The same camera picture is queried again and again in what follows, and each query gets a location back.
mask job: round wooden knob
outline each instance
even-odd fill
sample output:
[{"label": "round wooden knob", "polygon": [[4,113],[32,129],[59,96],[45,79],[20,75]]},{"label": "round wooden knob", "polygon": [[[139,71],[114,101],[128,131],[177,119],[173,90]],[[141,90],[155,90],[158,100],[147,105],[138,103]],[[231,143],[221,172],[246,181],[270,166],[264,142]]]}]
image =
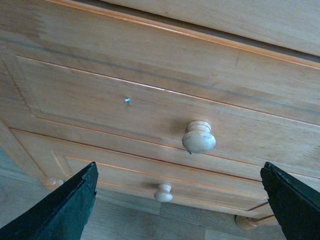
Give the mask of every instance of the round wooden knob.
[{"label": "round wooden knob", "polygon": [[173,198],[170,193],[171,186],[167,184],[159,184],[158,191],[154,194],[154,198],[161,203],[170,202]]},{"label": "round wooden knob", "polygon": [[203,154],[216,145],[215,137],[210,133],[211,126],[205,121],[192,121],[188,124],[187,133],[182,137],[182,145],[190,153]]}]

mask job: wood grain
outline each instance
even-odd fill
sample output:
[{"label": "wood grain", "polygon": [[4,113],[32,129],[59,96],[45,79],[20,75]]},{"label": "wood grain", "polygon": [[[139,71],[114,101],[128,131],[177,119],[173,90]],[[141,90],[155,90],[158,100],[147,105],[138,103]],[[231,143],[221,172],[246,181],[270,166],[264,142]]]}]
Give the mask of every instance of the wood grain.
[{"label": "wood grain", "polygon": [[48,179],[1,119],[0,148],[2,148],[11,159],[15,159],[16,164],[30,177],[39,181],[46,181]]},{"label": "wood grain", "polygon": [[103,0],[298,51],[320,55],[318,2],[272,0],[221,2],[204,0]]},{"label": "wood grain", "polygon": [[[155,77],[155,74],[165,75],[178,79],[181,83],[190,82],[191,86],[188,88],[181,88],[181,83],[177,82],[176,91],[185,92],[192,87],[189,91],[193,95],[202,94],[201,96],[206,98],[214,97],[217,101],[246,108],[254,106],[253,109],[263,112],[319,125],[319,86],[316,84],[319,70],[57,4],[42,2],[37,7],[41,16],[37,21],[45,25],[39,28],[39,32],[43,34],[41,40],[33,39],[32,51],[42,47],[50,50],[52,54],[81,56],[78,61],[94,60],[91,67],[108,62],[106,59],[117,57],[121,59],[122,64],[125,63],[119,75],[128,71],[128,67],[134,68],[138,64],[139,70],[151,74],[152,77]],[[92,27],[81,24],[84,15],[87,19],[86,24]],[[72,16],[72,19],[60,22],[67,16]],[[77,25],[67,25],[73,21],[77,22]],[[68,34],[62,34],[59,32],[62,29],[55,26],[64,26],[63,33]],[[89,31],[88,29],[102,30],[84,32]],[[79,34],[86,38],[90,36],[90,39],[85,41],[85,44],[84,41],[79,42],[82,38]],[[8,32],[4,33],[5,39],[8,39],[9,35]],[[22,45],[25,43],[25,40],[19,42]],[[87,64],[76,65],[76,68],[88,67]],[[104,68],[95,68],[94,72],[104,71]],[[167,81],[162,81],[159,84],[163,86],[157,87],[172,88]]]},{"label": "wood grain", "polygon": [[162,217],[173,219],[182,223],[204,227],[207,234],[212,237],[215,235],[211,235],[211,230],[253,240],[286,239],[279,225],[259,226],[257,228],[245,231],[239,227],[235,227],[234,215],[229,215],[222,212],[213,212],[195,207],[185,208],[182,205],[163,203],[161,205],[160,215]]},{"label": "wood grain", "polygon": [[205,240],[249,240],[249,238],[235,236],[221,231],[206,228]]},{"label": "wood grain", "polygon": [[181,204],[184,204],[186,199],[189,202],[249,210],[266,202],[266,193],[260,182],[143,159],[22,131],[14,132],[39,166],[53,178],[67,180],[88,162],[95,161],[100,171],[98,178],[100,186],[117,186],[119,192],[122,189],[131,189],[136,195],[142,192],[146,193],[143,194],[144,197],[153,198],[158,184],[169,184],[174,195],[172,202],[180,199]]},{"label": "wood grain", "polygon": [[[38,118],[117,130],[126,137],[131,133],[139,140],[180,149],[186,126],[200,118],[211,123],[217,139],[214,152],[222,157],[303,166],[310,172],[320,169],[306,154],[318,147],[313,138],[320,137],[319,127],[119,78],[25,58],[18,62],[25,79],[17,84]],[[123,103],[127,97],[132,105]]]},{"label": "wood grain", "polygon": [[203,227],[96,201],[81,239],[203,240]]}]

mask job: wooden floor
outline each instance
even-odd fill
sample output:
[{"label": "wooden floor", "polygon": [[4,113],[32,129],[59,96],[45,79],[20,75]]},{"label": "wooden floor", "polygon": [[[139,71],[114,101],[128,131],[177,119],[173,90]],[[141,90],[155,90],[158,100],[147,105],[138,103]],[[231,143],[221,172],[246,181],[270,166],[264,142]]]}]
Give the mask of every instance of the wooden floor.
[{"label": "wooden floor", "polygon": [[[0,228],[49,191],[0,150]],[[82,240],[285,240],[281,227],[239,229],[230,214],[98,189]]]}]

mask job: drawer panel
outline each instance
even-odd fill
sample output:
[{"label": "drawer panel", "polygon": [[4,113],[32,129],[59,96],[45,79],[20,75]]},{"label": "drawer panel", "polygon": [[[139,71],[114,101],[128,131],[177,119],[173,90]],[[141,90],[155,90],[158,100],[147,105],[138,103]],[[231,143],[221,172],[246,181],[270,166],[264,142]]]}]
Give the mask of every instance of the drawer panel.
[{"label": "drawer panel", "polygon": [[16,29],[16,12],[3,13],[12,16],[12,25],[0,27],[0,35],[19,56],[320,125],[316,58],[283,54],[280,60],[265,56],[263,46],[226,46],[212,41],[210,32],[177,31],[170,24],[102,8],[94,13],[90,6],[80,10],[30,0],[33,4],[31,17],[19,19],[20,29],[34,33],[33,38]]},{"label": "drawer panel", "polygon": [[317,1],[102,1],[320,56]]},{"label": "drawer panel", "polygon": [[119,192],[131,190],[136,195],[145,197],[147,193],[152,198],[158,184],[169,184],[179,203],[186,200],[184,204],[187,205],[195,202],[241,211],[249,211],[267,201],[263,186],[257,181],[19,130],[13,132],[37,165],[52,178],[67,180],[89,162],[95,161],[100,184],[112,186]]},{"label": "drawer panel", "polygon": [[[294,166],[319,176],[320,128],[121,78],[18,57],[17,80],[31,112],[40,119],[115,133],[183,149],[193,120],[211,123],[215,155],[261,165]],[[130,98],[132,105],[124,104]]]}]

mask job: dresser foot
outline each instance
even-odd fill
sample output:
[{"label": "dresser foot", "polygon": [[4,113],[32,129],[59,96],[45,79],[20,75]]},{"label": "dresser foot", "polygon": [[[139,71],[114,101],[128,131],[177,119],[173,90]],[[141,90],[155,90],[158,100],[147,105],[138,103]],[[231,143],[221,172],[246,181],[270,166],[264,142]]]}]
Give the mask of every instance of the dresser foot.
[{"label": "dresser foot", "polygon": [[246,216],[235,216],[235,223],[243,230],[254,229],[263,225],[278,225],[278,221],[274,215],[259,219]]},{"label": "dresser foot", "polygon": [[47,181],[41,182],[44,187],[49,189],[51,192],[56,190],[58,187],[60,187],[62,184],[64,184],[63,180],[55,179],[55,178],[49,178]]}]

